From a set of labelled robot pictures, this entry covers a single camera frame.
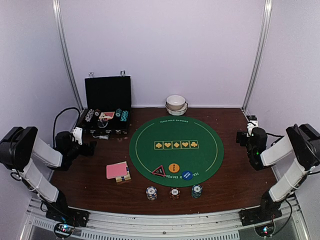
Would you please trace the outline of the blue small blind button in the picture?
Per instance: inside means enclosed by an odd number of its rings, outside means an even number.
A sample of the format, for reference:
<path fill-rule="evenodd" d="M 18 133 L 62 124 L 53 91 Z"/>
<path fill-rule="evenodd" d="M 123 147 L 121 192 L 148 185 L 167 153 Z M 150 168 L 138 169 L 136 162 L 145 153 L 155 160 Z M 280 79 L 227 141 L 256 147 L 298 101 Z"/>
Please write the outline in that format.
<path fill-rule="evenodd" d="M 181 178 L 183 180 L 189 181 L 193 178 L 193 173 L 189 170 L 186 170 L 186 171 L 182 172 Z"/>

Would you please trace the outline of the orange round button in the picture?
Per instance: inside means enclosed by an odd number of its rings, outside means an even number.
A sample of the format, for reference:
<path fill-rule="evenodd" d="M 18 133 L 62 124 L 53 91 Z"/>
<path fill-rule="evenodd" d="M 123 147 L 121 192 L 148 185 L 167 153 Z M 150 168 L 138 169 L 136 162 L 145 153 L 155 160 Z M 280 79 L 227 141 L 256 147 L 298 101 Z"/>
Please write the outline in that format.
<path fill-rule="evenodd" d="M 168 170 L 171 172 L 171 173 L 178 173 L 180 171 L 180 166 L 177 164 L 177 163 L 171 163 L 169 166 L 168 166 Z"/>

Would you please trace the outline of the red black all-in triangle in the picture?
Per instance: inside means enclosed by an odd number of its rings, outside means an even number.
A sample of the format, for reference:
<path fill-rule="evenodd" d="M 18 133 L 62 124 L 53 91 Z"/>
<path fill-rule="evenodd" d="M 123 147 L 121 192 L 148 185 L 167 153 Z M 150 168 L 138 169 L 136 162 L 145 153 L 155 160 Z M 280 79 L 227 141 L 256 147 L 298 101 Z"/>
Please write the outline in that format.
<path fill-rule="evenodd" d="M 154 171 L 151 172 L 155 176 L 165 177 L 166 173 L 163 165 L 158 166 Z"/>

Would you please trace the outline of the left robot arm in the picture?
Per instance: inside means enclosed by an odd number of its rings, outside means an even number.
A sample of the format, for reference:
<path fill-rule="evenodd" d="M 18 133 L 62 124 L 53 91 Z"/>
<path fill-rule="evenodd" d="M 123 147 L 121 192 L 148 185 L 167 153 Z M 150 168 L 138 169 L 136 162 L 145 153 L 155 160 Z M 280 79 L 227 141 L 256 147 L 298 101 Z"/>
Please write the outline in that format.
<path fill-rule="evenodd" d="M 37 193 L 55 217 L 67 222 L 74 211 L 69 208 L 65 195 L 43 176 L 33 159 L 42 161 L 50 169 L 65 172 L 78 156 L 93 156 L 97 142 L 84 143 L 82 129 L 78 127 L 71 132 L 59 132 L 54 139 L 56 146 L 51 147 L 38 136 L 35 126 L 13 127 L 0 141 L 0 162 L 11 170 L 15 180 Z"/>

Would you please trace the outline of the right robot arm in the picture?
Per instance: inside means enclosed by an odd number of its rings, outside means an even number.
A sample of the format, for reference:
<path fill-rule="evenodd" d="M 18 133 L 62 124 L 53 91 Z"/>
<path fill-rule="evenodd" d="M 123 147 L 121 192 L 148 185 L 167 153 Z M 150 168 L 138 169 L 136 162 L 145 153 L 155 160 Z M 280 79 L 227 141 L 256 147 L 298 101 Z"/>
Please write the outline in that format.
<path fill-rule="evenodd" d="M 235 140 L 246 148 L 249 163 L 256 171 L 288 165 L 276 184 L 262 195 L 260 206 L 255 209 L 261 221 L 276 215 L 282 202 L 320 164 L 320 133 L 310 124 L 287 127 L 285 134 L 277 136 L 277 140 L 267 147 L 269 136 L 270 133 L 254 121 L 248 123 L 246 131 L 238 131 Z"/>

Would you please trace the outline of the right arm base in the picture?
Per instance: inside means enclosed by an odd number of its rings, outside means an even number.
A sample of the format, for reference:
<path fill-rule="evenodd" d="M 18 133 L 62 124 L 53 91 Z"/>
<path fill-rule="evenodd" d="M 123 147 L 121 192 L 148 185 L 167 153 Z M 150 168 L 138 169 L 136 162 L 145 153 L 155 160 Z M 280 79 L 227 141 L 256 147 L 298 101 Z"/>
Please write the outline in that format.
<path fill-rule="evenodd" d="M 274 218 L 279 218 L 282 216 L 282 212 L 280 210 L 276 210 L 271 213 L 263 212 L 260 207 L 243 208 L 238 212 L 238 214 L 242 226 L 255 225 L 271 221 Z"/>

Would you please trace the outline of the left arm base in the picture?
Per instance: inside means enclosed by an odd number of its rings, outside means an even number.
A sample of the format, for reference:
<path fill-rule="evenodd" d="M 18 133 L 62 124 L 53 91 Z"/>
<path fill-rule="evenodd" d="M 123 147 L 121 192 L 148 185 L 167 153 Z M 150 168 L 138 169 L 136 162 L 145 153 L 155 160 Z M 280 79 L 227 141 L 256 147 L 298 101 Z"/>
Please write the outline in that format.
<path fill-rule="evenodd" d="M 66 223 L 73 227 L 86 227 L 90 213 L 85 210 L 69 209 L 66 214 L 62 214 L 56 210 L 48 210 L 45 217 L 57 222 Z"/>

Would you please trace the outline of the clear dealer button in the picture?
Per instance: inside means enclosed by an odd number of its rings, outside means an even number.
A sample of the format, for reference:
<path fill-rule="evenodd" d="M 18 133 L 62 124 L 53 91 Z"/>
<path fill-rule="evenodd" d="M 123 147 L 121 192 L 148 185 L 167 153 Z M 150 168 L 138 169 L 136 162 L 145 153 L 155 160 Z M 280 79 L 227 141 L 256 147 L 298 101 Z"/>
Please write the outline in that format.
<path fill-rule="evenodd" d="M 108 125 L 108 121 L 107 121 L 107 120 L 99 119 L 99 120 L 97 121 L 97 126 L 98 126 L 99 128 L 105 128 L 107 125 Z"/>

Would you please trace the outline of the tan blue chips in case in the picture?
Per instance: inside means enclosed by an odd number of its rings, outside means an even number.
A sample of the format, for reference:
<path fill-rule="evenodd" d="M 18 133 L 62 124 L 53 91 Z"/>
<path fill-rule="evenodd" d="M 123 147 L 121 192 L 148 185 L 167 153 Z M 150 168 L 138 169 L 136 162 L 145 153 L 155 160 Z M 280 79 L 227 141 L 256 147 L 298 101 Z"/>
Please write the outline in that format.
<path fill-rule="evenodd" d="M 92 117 L 94 115 L 95 111 L 93 109 L 89 109 L 87 114 L 85 115 L 84 120 L 89 123 L 92 120 Z"/>

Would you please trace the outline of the red-backed card deck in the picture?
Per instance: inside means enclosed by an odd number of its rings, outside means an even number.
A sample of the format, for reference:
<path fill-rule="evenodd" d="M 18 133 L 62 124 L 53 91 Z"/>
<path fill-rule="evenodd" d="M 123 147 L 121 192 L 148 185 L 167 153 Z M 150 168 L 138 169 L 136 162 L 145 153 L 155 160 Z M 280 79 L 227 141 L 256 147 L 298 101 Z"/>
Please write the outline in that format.
<path fill-rule="evenodd" d="M 106 178 L 114 179 L 118 177 L 124 177 L 127 175 L 127 163 L 119 162 L 115 164 L 109 164 L 106 166 Z"/>

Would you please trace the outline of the brown chips in case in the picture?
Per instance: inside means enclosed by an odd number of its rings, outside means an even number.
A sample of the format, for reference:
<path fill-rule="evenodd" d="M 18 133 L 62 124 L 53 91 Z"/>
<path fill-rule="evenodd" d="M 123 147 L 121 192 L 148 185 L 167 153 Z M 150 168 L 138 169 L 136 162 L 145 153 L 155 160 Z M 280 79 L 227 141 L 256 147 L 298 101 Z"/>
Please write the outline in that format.
<path fill-rule="evenodd" d="M 96 117 L 99 117 L 100 114 L 101 114 L 101 111 L 100 111 L 99 109 L 96 109 L 96 110 L 94 111 L 94 115 L 95 115 Z"/>

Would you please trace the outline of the card pack in case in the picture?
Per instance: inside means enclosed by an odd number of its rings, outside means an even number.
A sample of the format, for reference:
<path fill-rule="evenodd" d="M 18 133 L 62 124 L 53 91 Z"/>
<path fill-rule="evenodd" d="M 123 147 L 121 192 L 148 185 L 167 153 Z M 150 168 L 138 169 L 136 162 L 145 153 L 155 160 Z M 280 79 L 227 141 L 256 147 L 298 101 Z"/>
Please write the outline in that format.
<path fill-rule="evenodd" d="M 101 120 L 104 120 L 104 119 L 111 120 L 111 119 L 114 118 L 114 115 L 115 115 L 114 111 L 101 112 L 100 116 L 99 116 L 99 119 L 101 119 Z"/>

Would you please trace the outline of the gold blue card box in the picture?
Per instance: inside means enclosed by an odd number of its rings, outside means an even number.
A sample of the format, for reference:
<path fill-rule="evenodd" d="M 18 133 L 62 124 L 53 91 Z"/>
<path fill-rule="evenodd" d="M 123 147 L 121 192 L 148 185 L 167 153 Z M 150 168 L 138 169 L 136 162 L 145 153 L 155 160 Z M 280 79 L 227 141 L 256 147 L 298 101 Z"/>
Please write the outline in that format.
<path fill-rule="evenodd" d="M 128 167 L 128 163 L 126 161 L 121 162 L 121 164 L 122 163 L 125 163 L 125 165 L 126 165 L 126 175 L 116 177 L 115 181 L 117 184 L 131 180 L 131 174 L 130 174 L 130 170 Z"/>

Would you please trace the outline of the round green poker mat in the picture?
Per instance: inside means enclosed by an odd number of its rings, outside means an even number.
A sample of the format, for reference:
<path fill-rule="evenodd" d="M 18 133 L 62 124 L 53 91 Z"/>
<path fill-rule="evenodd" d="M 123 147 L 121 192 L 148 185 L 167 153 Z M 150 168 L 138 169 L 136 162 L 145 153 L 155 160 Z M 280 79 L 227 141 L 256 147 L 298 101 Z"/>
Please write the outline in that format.
<path fill-rule="evenodd" d="M 221 167 L 224 144 L 206 123 L 186 116 L 158 117 L 146 122 L 133 134 L 129 156 L 137 171 L 153 183 L 167 187 L 190 187 L 210 179 Z M 177 173 L 170 164 L 180 166 Z M 163 165 L 166 176 L 153 175 Z M 193 178 L 184 180 L 182 172 L 191 171 Z"/>

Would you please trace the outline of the green blue chips in case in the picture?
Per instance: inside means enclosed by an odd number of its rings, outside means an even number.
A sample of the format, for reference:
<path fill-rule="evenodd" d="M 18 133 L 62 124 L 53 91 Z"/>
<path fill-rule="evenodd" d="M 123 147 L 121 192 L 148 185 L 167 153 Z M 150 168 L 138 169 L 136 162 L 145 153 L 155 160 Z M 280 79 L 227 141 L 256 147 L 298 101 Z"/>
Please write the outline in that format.
<path fill-rule="evenodd" d="M 120 108 L 118 108 L 118 109 L 115 111 L 115 116 L 118 117 L 118 118 L 120 118 L 121 115 L 122 115 L 122 112 L 123 112 L 123 110 L 120 109 Z"/>

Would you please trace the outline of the teal chips in case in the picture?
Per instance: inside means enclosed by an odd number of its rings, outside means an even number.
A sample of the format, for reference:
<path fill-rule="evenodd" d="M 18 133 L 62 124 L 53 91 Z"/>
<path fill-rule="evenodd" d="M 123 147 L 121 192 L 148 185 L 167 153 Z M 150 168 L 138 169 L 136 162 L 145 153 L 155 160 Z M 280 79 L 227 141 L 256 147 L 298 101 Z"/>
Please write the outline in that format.
<path fill-rule="evenodd" d="M 123 110 L 120 116 L 121 122 L 127 122 L 129 117 L 129 112 L 127 110 Z"/>

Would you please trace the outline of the black poker chip case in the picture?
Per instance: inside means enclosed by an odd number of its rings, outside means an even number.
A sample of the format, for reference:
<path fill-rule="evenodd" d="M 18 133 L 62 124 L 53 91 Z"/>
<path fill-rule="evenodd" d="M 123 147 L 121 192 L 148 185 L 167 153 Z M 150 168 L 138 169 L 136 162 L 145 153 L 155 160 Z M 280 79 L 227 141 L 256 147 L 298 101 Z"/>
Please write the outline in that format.
<path fill-rule="evenodd" d="M 131 77 L 125 76 L 105 76 L 86 78 L 85 93 L 87 108 L 81 114 L 77 122 L 77 127 L 82 128 L 85 134 L 107 135 L 117 134 L 126 135 L 129 132 L 130 117 L 132 111 L 132 88 Z M 101 112 L 114 112 L 113 119 L 104 119 L 108 122 L 105 128 L 99 128 L 97 122 L 99 116 L 93 115 L 90 122 L 85 121 L 88 110 L 100 110 Z M 120 121 L 121 117 L 116 117 L 117 109 L 128 111 L 128 120 Z"/>

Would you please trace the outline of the white lower bowl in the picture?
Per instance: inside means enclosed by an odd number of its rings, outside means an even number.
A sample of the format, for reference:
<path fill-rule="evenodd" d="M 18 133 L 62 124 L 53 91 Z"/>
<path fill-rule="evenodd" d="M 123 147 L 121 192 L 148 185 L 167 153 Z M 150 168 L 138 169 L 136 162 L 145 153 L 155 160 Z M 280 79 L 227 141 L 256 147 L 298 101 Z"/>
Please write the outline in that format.
<path fill-rule="evenodd" d="M 172 110 L 172 109 L 169 107 L 169 104 L 168 104 L 168 103 L 165 104 L 165 108 L 166 108 L 167 112 L 168 112 L 170 115 L 172 115 L 172 116 L 182 116 L 182 115 L 184 115 L 184 114 L 187 112 L 187 110 L 188 110 L 188 103 L 185 102 L 185 103 L 183 104 L 182 108 L 180 108 L 180 109 L 178 109 L 178 110 Z"/>

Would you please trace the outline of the green blue chip stack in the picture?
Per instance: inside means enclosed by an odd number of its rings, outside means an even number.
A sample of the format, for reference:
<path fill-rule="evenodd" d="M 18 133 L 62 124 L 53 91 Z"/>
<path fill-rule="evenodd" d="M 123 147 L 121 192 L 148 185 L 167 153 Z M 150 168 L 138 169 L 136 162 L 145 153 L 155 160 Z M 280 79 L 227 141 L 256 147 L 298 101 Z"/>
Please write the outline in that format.
<path fill-rule="evenodd" d="M 195 184 L 191 188 L 191 196 L 195 199 L 200 198 L 202 196 L 203 187 L 199 184 Z"/>

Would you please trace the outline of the white ceramic bowl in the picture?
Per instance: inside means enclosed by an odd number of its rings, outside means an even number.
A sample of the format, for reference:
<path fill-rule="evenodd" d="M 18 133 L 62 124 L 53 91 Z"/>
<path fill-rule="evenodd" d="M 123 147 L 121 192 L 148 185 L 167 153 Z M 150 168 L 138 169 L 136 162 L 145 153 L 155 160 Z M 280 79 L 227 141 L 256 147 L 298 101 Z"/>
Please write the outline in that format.
<path fill-rule="evenodd" d="M 166 98 L 166 106 L 173 111 L 182 109 L 185 103 L 186 99 L 181 95 L 170 95 Z"/>

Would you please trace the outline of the blue tan chip stack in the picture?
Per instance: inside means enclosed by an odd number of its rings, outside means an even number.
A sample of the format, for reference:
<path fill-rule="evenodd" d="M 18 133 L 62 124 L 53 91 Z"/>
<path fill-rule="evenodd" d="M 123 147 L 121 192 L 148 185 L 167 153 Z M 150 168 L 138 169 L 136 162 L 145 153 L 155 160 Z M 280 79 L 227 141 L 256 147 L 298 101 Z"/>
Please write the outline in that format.
<path fill-rule="evenodd" d="M 154 186 L 148 186 L 146 188 L 146 197 L 150 201 L 154 201 L 158 198 L 158 191 L 157 188 Z"/>

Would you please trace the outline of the brown black chip stack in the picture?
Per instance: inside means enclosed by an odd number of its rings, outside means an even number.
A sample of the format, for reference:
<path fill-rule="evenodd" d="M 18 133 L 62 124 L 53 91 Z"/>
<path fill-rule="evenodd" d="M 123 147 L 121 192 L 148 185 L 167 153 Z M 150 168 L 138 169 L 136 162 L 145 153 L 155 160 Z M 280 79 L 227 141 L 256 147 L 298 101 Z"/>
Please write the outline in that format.
<path fill-rule="evenodd" d="M 181 195 L 181 192 L 178 188 L 176 187 L 172 187 L 169 191 L 169 197 L 172 199 L 172 200 L 177 200 L 180 198 L 180 195 Z"/>

